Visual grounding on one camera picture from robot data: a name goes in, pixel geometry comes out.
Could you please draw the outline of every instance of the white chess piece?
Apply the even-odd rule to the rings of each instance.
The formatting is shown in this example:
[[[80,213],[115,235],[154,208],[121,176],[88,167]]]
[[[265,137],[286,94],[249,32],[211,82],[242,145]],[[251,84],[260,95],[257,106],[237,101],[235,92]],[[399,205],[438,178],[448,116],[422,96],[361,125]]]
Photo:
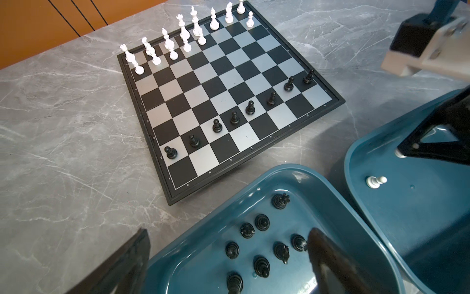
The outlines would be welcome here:
[[[238,14],[243,14],[245,13],[245,6],[243,6],[243,0],[239,0],[240,1],[240,4],[238,4],[238,8],[236,9],[236,11],[238,12]]]
[[[255,22],[253,21],[253,11],[250,11],[248,13],[248,20],[246,21],[246,26],[251,28],[254,25],[255,25]]]
[[[231,24],[234,21],[234,16],[232,15],[232,2],[229,2],[227,4],[227,7],[225,8],[225,22],[227,24]]]
[[[211,8],[211,30],[218,30],[219,29],[219,22],[215,19],[215,10],[214,7]]]

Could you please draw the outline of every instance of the chess piece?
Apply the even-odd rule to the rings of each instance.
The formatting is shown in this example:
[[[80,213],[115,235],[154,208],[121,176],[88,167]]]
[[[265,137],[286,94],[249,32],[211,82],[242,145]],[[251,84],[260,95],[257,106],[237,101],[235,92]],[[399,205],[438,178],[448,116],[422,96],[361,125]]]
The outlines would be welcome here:
[[[238,4],[238,8],[236,9],[236,11],[238,12],[238,14],[243,14],[245,13],[245,6],[243,6],[243,0],[239,0],[240,1],[240,4]]]
[[[277,259],[282,260],[284,264],[287,264],[287,260],[289,259],[289,247],[285,245],[284,243],[277,242],[274,244],[274,255],[277,257]]]
[[[222,131],[222,124],[219,123],[218,119],[214,119],[214,125],[212,126],[212,130],[216,133],[220,133]]]
[[[234,21],[234,16],[232,15],[232,2],[229,2],[227,4],[227,7],[225,8],[225,22],[227,24],[231,24]]]
[[[165,152],[166,152],[166,156],[169,159],[175,159],[176,155],[178,155],[178,152],[176,151],[176,149],[170,148],[168,146],[165,147]]]
[[[290,77],[289,81],[284,84],[284,90],[286,91],[292,91],[294,88],[294,77]]]
[[[238,125],[240,118],[238,117],[236,111],[232,111],[232,118],[230,118],[230,123],[232,125]]]
[[[189,135],[189,145],[191,145],[192,147],[196,148],[197,146],[199,146],[201,140],[199,140],[199,138],[197,137],[194,137],[193,134],[190,134]]]
[[[305,84],[310,84],[311,82],[313,81],[313,69],[311,69],[309,72],[308,72],[308,75],[306,75],[304,77],[304,83]]]
[[[276,104],[276,92],[273,91],[271,93],[271,96],[267,99],[267,104],[270,106],[273,106],[274,104]]]
[[[246,21],[246,26],[251,28],[254,25],[255,25],[255,22],[253,21],[253,11],[250,11],[248,13],[248,20]]]
[[[218,30],[219,29],[219,22],[215,19],[215,10],[214,10],[214,7],[211,8],[211,30],[215,31],[215,30]]]
[[[254,105],[254,102],[252,100],[249,100],[248,106],[245,108],[246,114],[252,115],[255,113],[255,107],[253,105]]]

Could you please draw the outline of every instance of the marble countertop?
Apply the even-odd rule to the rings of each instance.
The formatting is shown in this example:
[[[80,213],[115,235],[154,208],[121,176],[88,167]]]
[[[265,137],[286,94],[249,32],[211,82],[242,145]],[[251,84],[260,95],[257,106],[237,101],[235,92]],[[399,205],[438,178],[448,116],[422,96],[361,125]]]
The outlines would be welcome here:
[[[431,0],[253,0],[346,104],[169,207],[116,55],[226,2],[170,0],[0,71],[0,270],[5,293],[64,293],[130,238],[151,255],[259,175],[299,163],[326,177],[352,142],[466,83],[380,64]],[[455,13],[470,16],[463,3]],[[33,46],[25,42],[21,46]]]

